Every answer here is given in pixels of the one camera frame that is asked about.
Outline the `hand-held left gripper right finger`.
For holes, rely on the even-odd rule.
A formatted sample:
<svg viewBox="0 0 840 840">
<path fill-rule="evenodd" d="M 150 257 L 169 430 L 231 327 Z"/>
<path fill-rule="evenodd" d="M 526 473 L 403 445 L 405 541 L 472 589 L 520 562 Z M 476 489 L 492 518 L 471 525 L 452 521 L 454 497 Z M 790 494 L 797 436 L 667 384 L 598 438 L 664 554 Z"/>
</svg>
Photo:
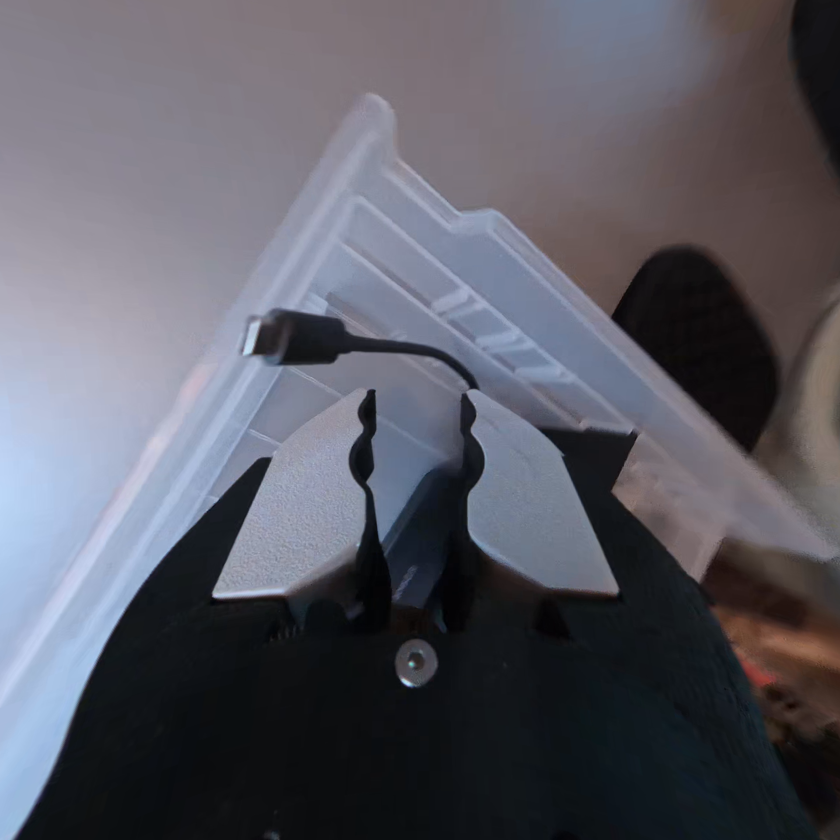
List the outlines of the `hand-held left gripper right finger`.
<svg viewBox="0 0 840 840">
<path fill-rule="evenodd" d="M 463 397 L 478 458 L 466 530 L 495 564 L 554 592 L 618 595 L 619 585 L 565 462 L 535 426 L 483 392 Z"/>
</svg>

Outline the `clear plastic bin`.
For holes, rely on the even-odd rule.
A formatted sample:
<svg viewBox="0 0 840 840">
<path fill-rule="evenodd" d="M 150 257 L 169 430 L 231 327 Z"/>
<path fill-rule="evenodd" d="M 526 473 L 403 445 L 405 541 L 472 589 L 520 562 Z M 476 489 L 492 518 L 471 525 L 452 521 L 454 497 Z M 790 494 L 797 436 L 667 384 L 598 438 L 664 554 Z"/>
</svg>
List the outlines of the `clear plastic bin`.
<svg viewBox="0 0 840 840">
<path fill-rule="evenodd" d="M 465 363 L 488 394 L 539 427 L 637 433 L 635 501 L 699 576 L 723 537 L 819 561 L 838 548 L 763 469 L 504 216 L 460 212 L 402 161 L 389 104 L 363 97 L 333 135 L 210 351 L 64 570 L 16 571 L 38 589 L 2 641 L 2 838 L 15 838 L 53 770 L 82 689 L 154 567 L 235 479 L 325 408 L 376 390 L 393 456 L 373 483 L 381 530 L 429 469 L 459 456 L 462 385 L 443 365 L 338 363 L 279 372 L 236 359 L 245 317 L 301 308 L 365 335 L 416 340 Z"/>
</svg>

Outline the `black bin divider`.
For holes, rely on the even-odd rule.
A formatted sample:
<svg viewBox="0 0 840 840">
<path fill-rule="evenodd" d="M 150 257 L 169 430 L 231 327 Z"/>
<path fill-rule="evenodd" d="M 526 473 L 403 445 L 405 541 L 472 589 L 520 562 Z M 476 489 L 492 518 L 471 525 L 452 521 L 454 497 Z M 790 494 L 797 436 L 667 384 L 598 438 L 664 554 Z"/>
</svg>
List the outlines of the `black bin divider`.
<svg viewBox="0 0 840 840">
<path fill-rule="evenodd" d="M 605 493 L 613 492 L 637 441 L 635 432 L 547 427 L 539 431 L 562 454 L 577 490 L 589 487 Z"/>
</svg>

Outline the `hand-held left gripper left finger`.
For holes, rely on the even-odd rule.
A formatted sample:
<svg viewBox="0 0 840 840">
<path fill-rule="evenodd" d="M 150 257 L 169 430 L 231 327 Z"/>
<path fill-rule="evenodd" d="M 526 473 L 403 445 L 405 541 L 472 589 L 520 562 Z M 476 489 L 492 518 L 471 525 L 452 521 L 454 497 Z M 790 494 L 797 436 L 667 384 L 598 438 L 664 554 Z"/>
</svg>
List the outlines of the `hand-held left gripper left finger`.
<svg viewBox="0 0 840 840">
<path fill-rule="evenodd" d="M 291 597 L 355 561 L 369 487 L 353 457 L 375 433 L 375 392 L 359 388 L 308 420 L 272 456 L 214 599 Z"/>
</svg>

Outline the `slim black multiport adapter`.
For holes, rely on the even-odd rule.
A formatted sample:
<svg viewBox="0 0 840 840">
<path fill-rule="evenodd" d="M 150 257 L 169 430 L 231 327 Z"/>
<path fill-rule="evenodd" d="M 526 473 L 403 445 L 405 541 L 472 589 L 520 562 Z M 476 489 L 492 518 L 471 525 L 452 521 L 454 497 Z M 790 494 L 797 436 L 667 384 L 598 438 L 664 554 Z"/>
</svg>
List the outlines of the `slim black multiport adapter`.
<svg viewBox="0 0 840 840">
<path fill-rule="evenodd" d="M 394 606 L 425 608 L 432 598 L 459 523 L 462 490 L 458 471 L 431 469 L 385 536 L 383 551 Z"/>
</svg>

